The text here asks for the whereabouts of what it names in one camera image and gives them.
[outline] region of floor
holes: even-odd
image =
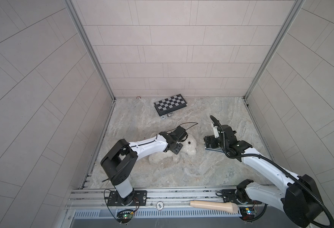
[[[237,185],[247,178],[261,184],[270,184],[265,177],[236,159],[228,159],[223,153],[204,149],[203,137],[213,134],[209,117],[213,115],[222,124],[228,124],[236,130],[238,140],[247,141],[267,156],[242,98],[186,98],[187,107],[175,111],[174,116],[165,120],[161,120],[153,106],[153,102],[158,100],[160,98],[116,101],[92,171],[90,189],[112,186],[109,181],[101,183],[107,176],[100,161],[119,139],[124,138],[128,142],[148,139],[184,122],[199,123],[188,130],[187,141],[193,144],[196,139],[196,151],[186,150],[184,148],[188,146],[184,146],[178,155],[161,152],[142,158],[130,174],[133,187]]]

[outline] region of wire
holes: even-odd
[[[215,125],[219,126],[221,130],[223,130],[223,127],[221,126],[220,122],[214,117],[214,116],[210,116],[211,120],[215,123]],[[227,152],[226,152],[226,147],[225,147],[225,131],[222,131],[223,134],[223,151],[225,153],[225,155],[228,158],[231,159],[235,159],[235,158],[243,158],[243,157],[258,157],[261,158],[267,162],[269,162],[270,164],[272,164],[274,167],[276,167],[277,169],[279,169],[283,174],[285,174],[285,176],[287,176],[288,178],[292,179],[297,185],[300,186],[301,189],[303,189],[304,191],[306,191],[313,199],[316,203],[319,204],[319,206],[323,209],[325,215],[328,217],[329,220],[329,225],[323,225],[320,224],[316,221],[312,221],[311,223],[315,226],[318,226],[320,228],[334,228],[334,218],[333,216],[330,214],[329,210],[325,207],[324,203],[320,200],[320,198],[318,198],[308,187],[306,187],[302,182],[300,182],[298,179],[296,179],[294,176],[292,176],[289,172],[287,172],[284,168],[282,168],[281,166],[279,166],[278,164],[276,164],[274,161],[266,158],[265,156],[261,155],[261,154],[241,154],[241,155],[237,155],[237,156],[230,156]],[[263,209],[263,211],[261,212],[261,214],[263,215],[263,213],[266,211],[267,205],[265,205],[265,208]]]
[[[105,204],[106,204],[107,208],[109,209],[110,214],[114,217],[114,219],[115,219],[117,222],[119,222],[119,221],[115,218],[114,214],[111,213],[110,208],[109,208],[109,206],[107,205],[106,197],[105,197],[105,191],[106,191],[106,190],[109,190],[109,191],[111,192],[110,189],[105,189],[105,190],[103,191],[103,199],[105,200]]]

